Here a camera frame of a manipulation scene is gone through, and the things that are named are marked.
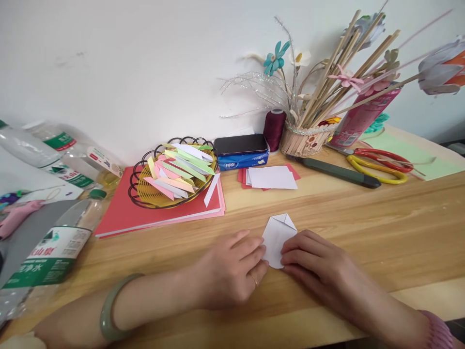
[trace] wooden table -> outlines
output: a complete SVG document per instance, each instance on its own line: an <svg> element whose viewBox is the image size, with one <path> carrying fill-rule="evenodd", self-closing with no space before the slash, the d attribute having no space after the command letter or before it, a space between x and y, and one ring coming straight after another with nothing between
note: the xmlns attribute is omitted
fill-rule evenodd
<svg viewBox="0 0 465 349"><path fill-rule="evenodd" d="M315 158L350 168L324 149ZM268 165L287 163L271 156ZM465 316L465 173L366 189L294 163L298 190L243 190L237 171L221 174L224 217L146 229L90 241L52 306L13 321L2 340L30 330L64 304L133 272L156 273L196 261L219 236L288 213L298 230L312 229L347 250L387 291L445 320ZM194 311L141 328L112 348L308 348L362 337L294 280L270 269L241 307Z"/></svg>

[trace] pen holder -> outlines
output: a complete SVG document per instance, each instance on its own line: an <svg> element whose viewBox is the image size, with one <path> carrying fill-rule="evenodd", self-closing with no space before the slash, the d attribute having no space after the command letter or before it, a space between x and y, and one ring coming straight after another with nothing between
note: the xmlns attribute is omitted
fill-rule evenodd
<svg viewBox="0 0 465 349"><path fill-rule="evenodd" d="M318 154L334 134L338 124L314 128L295 127L286 122L279 148L285 155L307 157Z"/></svg>
<svg viewBox="0 0 465 349"><path fill-rule="evenodd" d="M205 138L193 138L193 137L184 137L184 138L173 138L168 141L168 143L180 143L180 144L189 144L189 145L210 145L213 147L213 143L207 141ZM198 188L195 190L195 193L189 193L188 198L170 200L167 196L162 194L158 189L151 186L147 181L144 180L144 177L151 177L150 168L147 163L147 159L152 156L157 159L160 154L163 153L165 147L159 145L155 150L152 150L146 153L142 160L134 165L133 173L129 179L130 187L128 190L129 198L132 203L148 209L163 209L163 208L173 208L177 207L183 203L189 202L199 195L203 190L207 189L210 186L210 183L213 180L213 175L209 174L206 176L206 182L202 182L200 179L195 178L193 180L194 186ZM207 154L213 157L212 169L216 172L218 169L218 160L216 154L213 150L206 150Z"/></svg>

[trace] green knife handle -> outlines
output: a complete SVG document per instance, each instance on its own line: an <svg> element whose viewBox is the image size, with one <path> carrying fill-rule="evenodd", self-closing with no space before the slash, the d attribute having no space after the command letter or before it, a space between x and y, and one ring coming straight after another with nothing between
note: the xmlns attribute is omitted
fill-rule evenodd
<svg viewBox="0 0 465 349"><path fill-rule="evenodd" d="M332 165L327 162L310 159L310 158L296 158L298 162L301 162L304 166L322 172L326 175L343 179L345 181L361 185L370 189L376 189L381 186L381 182L374 177L371 177L360 172L351 171L341 166Z"/></svg>

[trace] bottle cap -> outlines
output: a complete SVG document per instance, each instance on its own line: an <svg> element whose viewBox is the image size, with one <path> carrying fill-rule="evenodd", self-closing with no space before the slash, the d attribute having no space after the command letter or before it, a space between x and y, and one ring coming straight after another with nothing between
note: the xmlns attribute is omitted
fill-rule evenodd
<svg viewBox="0 0 465 349"><path fill-rule="evenodd" d="M94 199L105 199L106 195L107 193L100 189L91 190L89 193L89 197Z"/></svg>
<svg viewBox="0 0 465 349"><path fill-rule="evenodd" d="M28 130L28 129L31 129L31 128L33 128L33 127L42 125L44 122L45 122L44 120L34 121L34 122L31 122L31 123L25 124L25 125L22 127L22 129L23 129L23 130Z"/></svg>

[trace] pink spray can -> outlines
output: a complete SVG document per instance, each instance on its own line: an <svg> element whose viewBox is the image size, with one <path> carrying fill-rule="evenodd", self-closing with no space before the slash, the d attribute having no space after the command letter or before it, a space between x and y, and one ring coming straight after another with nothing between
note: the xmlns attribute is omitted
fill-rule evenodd
<svg viewBox="0 0 465 349"><path fill-rule="evenodd" d="M384 95L371 100L361 106L349 110L347 115L342 119L341 124L334 133L330 143L336 146L349 147L367 130L367 128L376 120L384 109L400 93L402 87L396 88ZM370 97L371 95L359 95L354 104Z"/></svg>

